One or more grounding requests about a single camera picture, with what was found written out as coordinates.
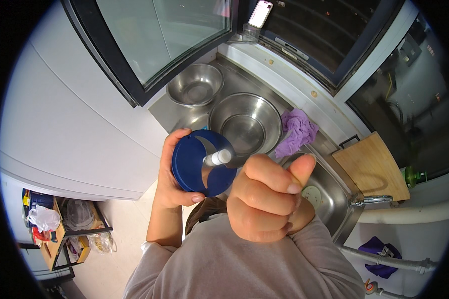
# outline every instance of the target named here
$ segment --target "green bottle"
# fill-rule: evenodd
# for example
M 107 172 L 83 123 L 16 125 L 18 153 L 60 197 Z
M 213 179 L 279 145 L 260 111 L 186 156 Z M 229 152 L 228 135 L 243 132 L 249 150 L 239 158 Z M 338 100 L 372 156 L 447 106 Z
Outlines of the green bottle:
M 401 174 L 403 175 L 404 181 L 409 189 L 414 188 L 416 183 L 421 177 L 426 178 L 426 182 L 428 181 L 428 172 L 416 172 L 412 166 L 407 166 L 400 169 Z

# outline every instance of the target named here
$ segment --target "smartphone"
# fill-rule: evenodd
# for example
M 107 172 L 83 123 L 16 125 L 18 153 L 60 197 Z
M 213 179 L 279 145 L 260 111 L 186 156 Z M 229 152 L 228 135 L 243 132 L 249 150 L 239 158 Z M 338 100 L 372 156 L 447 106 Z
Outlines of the smartphone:
M 253 11 L 248 24 L 254 27 L 262 28 L 264 21 L 269 15 L 269 12 L 273 8 L 273 3 L 260 0 L 258 1 L 255 10 Z

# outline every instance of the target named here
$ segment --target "floor tile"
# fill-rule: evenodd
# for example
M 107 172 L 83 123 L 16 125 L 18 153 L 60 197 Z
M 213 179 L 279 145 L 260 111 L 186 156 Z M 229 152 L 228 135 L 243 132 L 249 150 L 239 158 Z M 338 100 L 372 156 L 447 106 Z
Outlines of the floor tile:
M 114 291 L 110 296 L 106 299 L 121 299 L 123 298 L 123 292 L 125 292 L 126 284 L 122 285 L 118 290 Z
M 158 180 L 156 180 L 150 188 L 134 203 L 138 210 L 144 215 L 148 222 L 150 221 L 151 206 L 153 205 L 153 198 L 155 197 L 156 186 Z
M 111 255 L 129 277 L 141 259 L 140 245 L 146 240 L 148 220 L 131 200 L 110 200 L 102 213 L 113 226 L 117 251 Z
M 82 265 L 73 267 L 73 282 L 87 299 L 103 299 L 121 288 L 128 276 L 111 254 L 91 251 Z

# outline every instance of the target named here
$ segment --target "hand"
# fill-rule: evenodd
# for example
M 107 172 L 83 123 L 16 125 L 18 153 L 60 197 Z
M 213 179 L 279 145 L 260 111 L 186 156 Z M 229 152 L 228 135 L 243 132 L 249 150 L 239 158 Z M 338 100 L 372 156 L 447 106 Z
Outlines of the hand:
M 229 222 L 242 239 L 273 242 L 298 232 L 314 217 L 301 190 L 316 165 L 312 155 L 303 155 L 284 170 L 267 155 L 250 157 L 234 179 L 226 202 Z
M 176 144 L 180 139 L 192 132 L 191 129 L 178 129 L 168 135 L 163 144 L 160 170 L 158 172 L 158 186 L 156 187 L 155 202 L 168 209 L 179 206 L 192 206 L 204 200 L 204 194 L 199 192 L 185 192 L 176 182 L 171 170 L 171 157 Z

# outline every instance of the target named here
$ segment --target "blue lid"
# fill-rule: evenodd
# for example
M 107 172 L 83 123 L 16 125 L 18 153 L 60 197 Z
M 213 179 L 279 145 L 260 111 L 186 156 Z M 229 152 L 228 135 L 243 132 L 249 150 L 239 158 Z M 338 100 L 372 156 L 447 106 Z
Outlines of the blue lid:
M 201 169 L 203 158 L 206 157 L 206 150 L 203 143 L 194 136 L 201 136 L 209 140 L 217 151 L 226 148 L 232 155 L 235 155 L 231 143 L 221 134 L 210 130 L 193 131 L 176 144 L 171 160 L 173 175 L 186 192 L 201 192 L 206 197 L 219 195 L 231 186 L 237 169 L 227 168 L 225 165 L 216 166 L 209 173 L 208 188 L 204 188 Z

